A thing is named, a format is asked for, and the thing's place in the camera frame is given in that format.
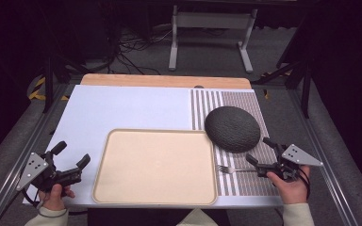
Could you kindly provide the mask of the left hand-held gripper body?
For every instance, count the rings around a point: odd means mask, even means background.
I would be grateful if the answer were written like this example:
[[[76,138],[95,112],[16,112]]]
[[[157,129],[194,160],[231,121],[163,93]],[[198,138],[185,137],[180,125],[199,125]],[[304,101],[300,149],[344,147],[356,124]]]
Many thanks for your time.
[[[44,154],[31,153],[26,161],[25,168],[16,186],[21,191],[28,185],[33,185],[38,190],[49,192],[56,184],[62,187],[70,186],[81,181],[83,160],[76,163],[75,168],[60,171],[54,164],[54,156],[59,151],[49,151]]]

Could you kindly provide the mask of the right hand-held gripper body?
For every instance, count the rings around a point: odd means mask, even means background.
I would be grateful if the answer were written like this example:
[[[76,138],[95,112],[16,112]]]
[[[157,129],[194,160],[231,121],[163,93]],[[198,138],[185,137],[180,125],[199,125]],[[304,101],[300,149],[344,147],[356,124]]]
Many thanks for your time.
[[[291,144],[282,146],[280,144],[270,144],[275,152],[276,162],[272,164],[255,165],[258,177],[266,177],[267,173],[273,172],[280,179],[286,182],[296,181],[300,176],[300,166],[322,167],[323,163],[298,146]]]

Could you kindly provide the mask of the silver fork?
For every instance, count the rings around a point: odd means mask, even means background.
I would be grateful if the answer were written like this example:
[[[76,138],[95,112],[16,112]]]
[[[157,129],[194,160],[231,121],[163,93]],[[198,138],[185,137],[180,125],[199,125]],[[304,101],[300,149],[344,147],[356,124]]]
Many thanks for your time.
[[[232,174],[235,172],[256,172],[255,169],[234,169],[234,168],[222,166],[222,165],[218,165],[217,170],[219,170],[220,172],[223,172],[223,173],[227,173],[227,174]]]

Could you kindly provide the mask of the person's right hand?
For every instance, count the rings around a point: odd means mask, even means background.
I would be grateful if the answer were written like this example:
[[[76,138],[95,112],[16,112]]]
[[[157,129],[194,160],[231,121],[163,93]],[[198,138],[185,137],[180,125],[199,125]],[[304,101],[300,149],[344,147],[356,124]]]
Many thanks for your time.
[[[301,177],[293,182],[280,179],[274,172],[268,172],[267,176],[279,190],[284,204],[307,203],[309,193],[309,166],[300,166]]]

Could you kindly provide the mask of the person's left hand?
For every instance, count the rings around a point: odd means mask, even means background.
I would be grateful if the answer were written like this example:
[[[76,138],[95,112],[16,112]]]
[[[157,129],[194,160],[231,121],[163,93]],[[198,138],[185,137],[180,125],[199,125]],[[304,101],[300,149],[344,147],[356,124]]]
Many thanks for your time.
[[[75,194],[69,186],[62,187],[60,184],[53,185],[50,192],[39,192],[42,206],[51,211],[61,211],[65,209],[65,204],[62,200],[65,194],[66,197],[74,198]]]

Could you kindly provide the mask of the dark textured round plate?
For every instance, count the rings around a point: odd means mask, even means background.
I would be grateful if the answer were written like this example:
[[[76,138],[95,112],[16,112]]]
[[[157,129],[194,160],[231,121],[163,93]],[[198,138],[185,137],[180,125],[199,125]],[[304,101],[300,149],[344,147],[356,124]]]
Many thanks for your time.
[[[205,131],[215,145],[231,153],[248,152],[261,138],[256,119],[235,106],[221,106],[212,110],[206,116]]]

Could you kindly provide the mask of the striped grey placemat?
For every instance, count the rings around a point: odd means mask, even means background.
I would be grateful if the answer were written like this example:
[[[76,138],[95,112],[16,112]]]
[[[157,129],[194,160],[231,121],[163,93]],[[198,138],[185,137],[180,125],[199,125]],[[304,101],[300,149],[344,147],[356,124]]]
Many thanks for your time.
[[[261,138],[269,135],[255,93],[250,91],[198,90],[190,92],[191,128],[204,130],[208,113],[220,106],[236,106],[249,112],[258,122]],[[246,159],[246,153],[229,153],[214,146],[215,172],[220,196],[277,196],[272,182],[258,177],[256,172],[227,174],[217,170],[218,165],[234,169],[254,169]]]

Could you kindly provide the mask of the yellow black floor tape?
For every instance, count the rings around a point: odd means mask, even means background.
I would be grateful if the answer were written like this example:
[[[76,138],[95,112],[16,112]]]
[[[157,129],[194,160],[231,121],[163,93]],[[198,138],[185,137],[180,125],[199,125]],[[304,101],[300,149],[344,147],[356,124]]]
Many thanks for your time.
[[[42,87],[42,85],[45,83],[45,78],[42,76],[36,83],[36,85],[34,86],[34,88],[32,89],[31,93],[28,95],[28,99],[29,100],[46,100],[46,96],[44,94],[39,94],[39,91]]]

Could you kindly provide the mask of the black tripod stand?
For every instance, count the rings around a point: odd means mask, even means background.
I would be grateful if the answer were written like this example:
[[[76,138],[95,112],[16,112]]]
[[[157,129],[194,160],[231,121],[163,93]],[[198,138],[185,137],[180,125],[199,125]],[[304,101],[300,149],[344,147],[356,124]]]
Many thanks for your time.
[[[290,73],[285,81],[285,87],[287,89],[296,89],[300,83],[303,83],[301,110],[307,119],[309,118],[308,100],[312,74],[310,64],[313,59],[309,25],[310,22],[307,19],[300,22],[295,34],[276,64],[277,70],[264,73],[258,80],[252,82],[252,85],[264,85],[282,74]]]
[[[54,102],[54,77],[59,83],[68,83],[71,79],[67,66],[71,66],[77,73],[90,73],[91,71],[77,64],[70,59],[58,55],[47,55],[44,59],[44,78],[45,78],[45,101],[44,113],[47,113]]]

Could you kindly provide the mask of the white table cover sheet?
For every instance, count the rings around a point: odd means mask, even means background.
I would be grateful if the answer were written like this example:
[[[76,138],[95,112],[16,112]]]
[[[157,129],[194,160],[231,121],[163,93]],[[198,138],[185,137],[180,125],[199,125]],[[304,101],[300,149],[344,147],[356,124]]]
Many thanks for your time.
[[[50,143],[67,147],[55,157],[59,170],[71,169],[84,155],[90,163],[82,181],[74,185],[75,197],[69,206],[92,208],[245,208],[278,206],[277,196],[220,196],[210,205],[105,204],[93,199],[93,187],[107,136],[115,129],[204,131],[191,128],[193,89],[112,87],[78,85],[74,88]]]

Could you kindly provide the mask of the beige rectangular tray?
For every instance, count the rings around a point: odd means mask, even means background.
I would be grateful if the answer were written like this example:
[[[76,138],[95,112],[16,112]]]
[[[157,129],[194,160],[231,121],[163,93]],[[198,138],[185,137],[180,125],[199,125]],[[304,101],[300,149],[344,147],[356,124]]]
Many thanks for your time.
[[[197,206],[217,197],[214,151],[204,131],[115,129],[107,136],[96,202]]]

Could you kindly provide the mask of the person's beige clothing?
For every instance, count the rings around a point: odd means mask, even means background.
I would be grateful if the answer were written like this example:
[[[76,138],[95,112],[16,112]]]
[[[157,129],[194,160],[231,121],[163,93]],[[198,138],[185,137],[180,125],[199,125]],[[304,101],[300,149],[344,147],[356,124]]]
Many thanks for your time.
[[[196,208],[190,211],[176,226],[219,226],[214,219],[202,209]]]

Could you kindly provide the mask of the grey metal stand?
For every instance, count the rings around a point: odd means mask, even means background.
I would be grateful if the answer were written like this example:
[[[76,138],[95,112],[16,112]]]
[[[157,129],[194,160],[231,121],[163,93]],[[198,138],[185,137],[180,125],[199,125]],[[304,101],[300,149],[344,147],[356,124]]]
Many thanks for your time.
[[[244,38],[238,42],[238,49],[245,71],[252,73],[254,69],[247,52],[247,45],[254,28],[257,13],[257,9],[253,9],[248,14],[181,12],[177,6],[174,6],[169,70],[176,70],[178,52],[177,31],[179,28],[219,28],[244,30]]]

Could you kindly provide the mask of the aluminium frame rail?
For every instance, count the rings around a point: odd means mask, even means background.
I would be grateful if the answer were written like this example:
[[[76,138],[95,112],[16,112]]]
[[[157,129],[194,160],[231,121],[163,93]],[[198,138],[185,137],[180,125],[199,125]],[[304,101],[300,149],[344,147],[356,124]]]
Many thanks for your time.
[[[43,113],[44,103],[32,101],[0,145],[0,218],[19,192],[16,185],[28,155],[44,150],[49,143],[48,127],[58,123],[64,108],[61,97],[74,86],[59,84],[54,88],[54,101]]]
[[[313,152],[323,163],[323,167],[321,168],[321,174],[331,193],[331,196],[344,223],[344,226],[358,226],[352,208],[349,205],[345,194],[341,189],[339,181],[334,174],[334,171],[328,161],[323,147],[321,146],[320,140],[314,130],[314,127],[310,119],[308,119],[304,115],[303,110],[301,109],[301,102],[298,93],[295,90],[289,90],[288,96],[292,101],[294,109],[297,111],[298,118],[300,119],[300,122],[310,140]]]

